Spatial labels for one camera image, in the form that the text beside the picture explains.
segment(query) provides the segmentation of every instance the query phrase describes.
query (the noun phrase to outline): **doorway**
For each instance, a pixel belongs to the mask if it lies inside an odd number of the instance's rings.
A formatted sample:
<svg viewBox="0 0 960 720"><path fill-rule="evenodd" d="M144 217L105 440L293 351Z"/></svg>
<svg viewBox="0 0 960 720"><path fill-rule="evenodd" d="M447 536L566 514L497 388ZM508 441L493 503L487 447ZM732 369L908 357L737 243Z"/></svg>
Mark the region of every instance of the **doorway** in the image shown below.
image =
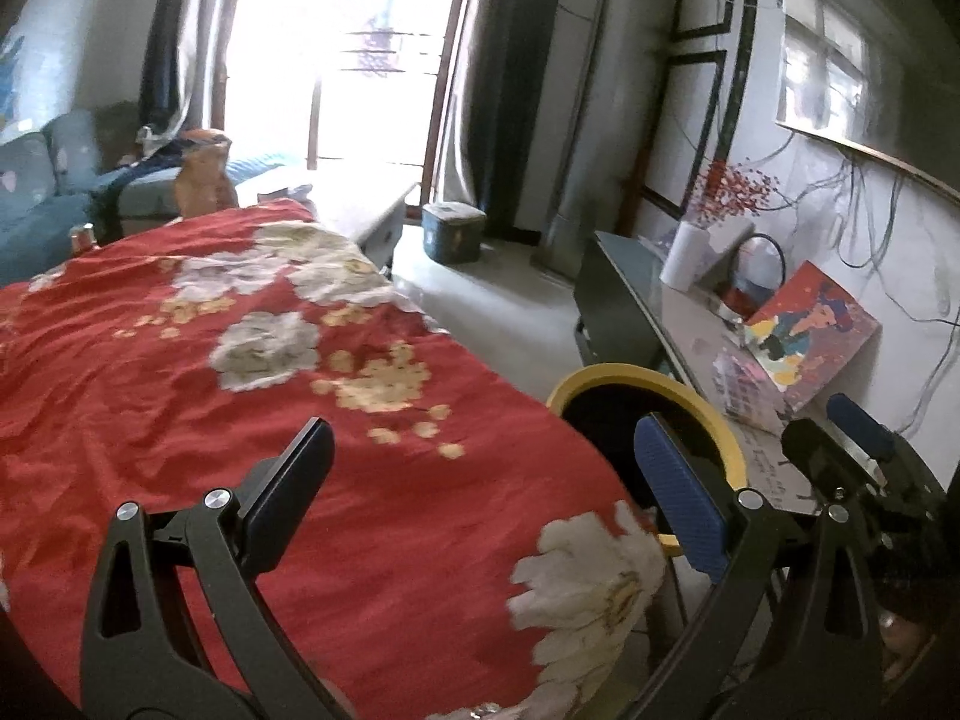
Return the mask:
<svg viewBox="0 0 960 720"><path fill-rule="evenodd" d="M454 1L238 0L224 105L234 148L419 181Z"/></svg>

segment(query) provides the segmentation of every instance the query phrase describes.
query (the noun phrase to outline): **sofa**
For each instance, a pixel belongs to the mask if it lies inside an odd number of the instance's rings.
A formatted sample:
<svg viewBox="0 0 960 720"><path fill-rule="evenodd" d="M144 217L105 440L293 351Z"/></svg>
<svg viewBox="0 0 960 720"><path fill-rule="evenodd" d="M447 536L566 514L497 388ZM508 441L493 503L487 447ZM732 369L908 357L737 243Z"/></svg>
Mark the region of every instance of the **sofa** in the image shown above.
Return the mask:
<svg viewBox="0 0 960 720"><path fill-rule="evenodd" d="M0 286L24 281L65 262L70 228L97 223L93 201L120 175L112 170L133 149L135 103L91 112L74 110L0 145ZM275 167L296 164L288 154L232 159L234 184ZM128 185L120 196L125 233L176 218L173 183L179 169L162 170Z"/></svg>

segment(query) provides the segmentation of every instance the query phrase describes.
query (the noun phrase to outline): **yellow bucket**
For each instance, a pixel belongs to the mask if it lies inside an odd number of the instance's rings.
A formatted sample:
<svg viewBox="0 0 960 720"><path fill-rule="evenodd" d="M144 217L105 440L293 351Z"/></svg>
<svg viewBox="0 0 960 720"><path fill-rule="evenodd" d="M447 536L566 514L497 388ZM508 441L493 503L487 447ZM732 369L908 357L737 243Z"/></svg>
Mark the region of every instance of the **yellow bucket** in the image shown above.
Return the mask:
<svg viewBox="0 0 960 720"><path fill-rule="evenodd" d="M604 388L606 404L599 402L599 388ZM596 404L580 397L591 391L596 392ZM727 483L734 490L747 487L743 453L726 419L688 386L654 370L619 362L590 365L561 381L546 405L597 446L627 487L632 487L635 497L637 490L642 496L643 490L649 488L632 456L632 436L637 421L651 412L664 416L692 454L722 464ZM589 418L595 420L592 427L597 435L589 435L578 424ZM652 495L651 499L637 503L651 505ZM676 536L661 533L659 540L669 557L683 555Z"/></svg>

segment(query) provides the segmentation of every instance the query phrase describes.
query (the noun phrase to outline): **red bedspread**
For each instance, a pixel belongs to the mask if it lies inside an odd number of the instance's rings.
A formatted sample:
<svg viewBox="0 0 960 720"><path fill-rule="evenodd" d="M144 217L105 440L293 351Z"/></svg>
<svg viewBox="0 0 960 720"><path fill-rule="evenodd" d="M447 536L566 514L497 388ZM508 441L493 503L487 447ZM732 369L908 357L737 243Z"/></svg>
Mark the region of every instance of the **red bedspread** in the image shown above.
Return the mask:
<svg viewBox="0 0 960 720"><path fill-rule="evenodd" d="M192 505L318 415L333 471L258 581L317 673L367 720L559 720L592 696L659 547L582 437L434 329L290 201L0 290L0 603L56 682L78 695L118 504Z"/></svg>

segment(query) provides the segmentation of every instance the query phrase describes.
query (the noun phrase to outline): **white curtain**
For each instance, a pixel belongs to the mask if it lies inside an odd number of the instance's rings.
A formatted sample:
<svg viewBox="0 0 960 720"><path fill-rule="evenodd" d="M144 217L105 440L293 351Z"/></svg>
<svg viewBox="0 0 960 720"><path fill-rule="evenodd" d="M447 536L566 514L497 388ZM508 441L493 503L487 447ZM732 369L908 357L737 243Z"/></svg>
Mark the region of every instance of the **white curtain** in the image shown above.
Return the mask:
<svg viewBox="0 0 960 720"><path fill-rule="evenodd" d="M147 138L147 154L170 143L182 129L209 127L223 5L224 0L184 0L176 42L179 109L165 132Z"/></svg>
<svg viewBox="0 0 960 720"><path fill-rule="evenodd" d="M223 15L224 0L200 1L193 95L186 116L188 128L210 127Z"/></svg>
<svg viewBox="0 0 960 720"><path fill-rule="evenodd" d="M476 205L466 150L472 98L476 87L474 59L486 28L490 0L464 0L448 94L440 127L437 168L431 202L452 200Z"/></svg>

